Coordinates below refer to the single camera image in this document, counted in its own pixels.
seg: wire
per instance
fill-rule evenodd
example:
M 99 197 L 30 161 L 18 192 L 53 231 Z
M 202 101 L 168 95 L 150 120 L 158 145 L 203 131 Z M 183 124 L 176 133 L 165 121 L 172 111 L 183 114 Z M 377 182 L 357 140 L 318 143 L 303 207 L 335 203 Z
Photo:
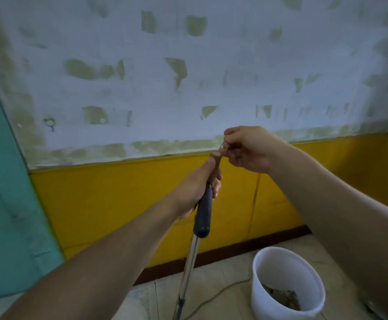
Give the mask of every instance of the wire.
M 217 294 L 215 294 L 214 296 L 212 296 L 209 300 L 206 300 L 204 302 L 202 302 L 193 312 L 191 312 L 191 314 L 189 316 L 187 316 L 185 319 L 183 320 L 189 320 L 191 319 L 203 306 L 205 306 L 206 304 L 208 304 L 209 302 L 212 302 L 214 299 L 216 299 L 218 296 L 220 296 L 223 292 L 225 292 L 226 290 L 232 288 L 233 286 L 235 285 L 238 285 L 238 284 L 241 284 L 241 283 L 247 283 L 249 282 L 250 280 L 252 279 L 252 272 L 250 273 L 249 275 L 249 278 L 247 280 L 243 280 L 243 281 L 239 281 L 239 282 L 235 282 L 235 283 L 232 283 L 226 287 L 224 287 L 222 290 L 220 290 Z

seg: floor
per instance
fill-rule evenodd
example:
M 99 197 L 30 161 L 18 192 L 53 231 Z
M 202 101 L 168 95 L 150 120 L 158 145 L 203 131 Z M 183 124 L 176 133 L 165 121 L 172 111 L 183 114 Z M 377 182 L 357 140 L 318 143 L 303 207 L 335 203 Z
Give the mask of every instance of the floor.
M 366 312 L 357 299 L 357 291 L 351 280 L 342 273 L 313 235 L 282 242 L 276 246 L 302 256 L 320 275 L 326 290 L 326 304 L 317 319 L 377 319 Z M 248 279 L 255 253 L 246 253 L 194 269 L 182 319 L 224 287 Z M 181 273 L 175 274 L 135 286 L 113 319 L 171 320 L 181 276 Z M 255 320 L 250 310 L 250 285 L 250 282 L 245 282 L 225 290 L 202 306 L 190 320 Z M 0 315 L 18 296 L 20 294 L 0 299 Z

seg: white bucket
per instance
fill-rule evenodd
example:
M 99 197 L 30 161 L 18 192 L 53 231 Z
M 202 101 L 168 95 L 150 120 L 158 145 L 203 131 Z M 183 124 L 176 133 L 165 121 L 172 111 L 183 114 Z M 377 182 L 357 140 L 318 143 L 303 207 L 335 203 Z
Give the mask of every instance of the white bucket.
M 260 250 L 253 260 L 252 309 L 258 320 L 300 320 L 314 318 L 325 303 L 325 288 L 319 274 L 301 256 L 280 247 Z M 262 287 L 298 296 L 301 311 L 283 306 Z

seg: metal rod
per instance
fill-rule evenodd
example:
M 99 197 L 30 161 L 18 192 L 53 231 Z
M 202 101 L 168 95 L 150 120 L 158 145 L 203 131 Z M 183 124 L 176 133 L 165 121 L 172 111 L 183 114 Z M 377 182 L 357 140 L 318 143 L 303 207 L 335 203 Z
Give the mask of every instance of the metal rod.
M 176 301 L 175 312 L 173 314 L 173 320 L 180 320 L 182 308 L 185 304 L 185 297 L 188 289 L 188 283 L 190 280 L 191 272 L 194 268 L 195 259 L 197 257 L 198 246 L 200 239 L 193 234 L 191 238 L 190 250 L 188 252 L 187 261 L 185 263 L 184 274 L 182 275 L 181 286 L 179 288 L 178 300 Z

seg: black rubber grip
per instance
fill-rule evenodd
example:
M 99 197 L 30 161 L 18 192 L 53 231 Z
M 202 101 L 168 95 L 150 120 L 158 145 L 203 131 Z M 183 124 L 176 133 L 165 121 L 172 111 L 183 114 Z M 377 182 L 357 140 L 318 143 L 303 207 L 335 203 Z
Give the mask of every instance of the black rubber grip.
M 193 232 L 198 238 L 206 238 L 210 231 L 210 217 L 212 215 L 212 188 L 207 183 L 206 190 L 198 201 L 197 213 L 194 219 Z

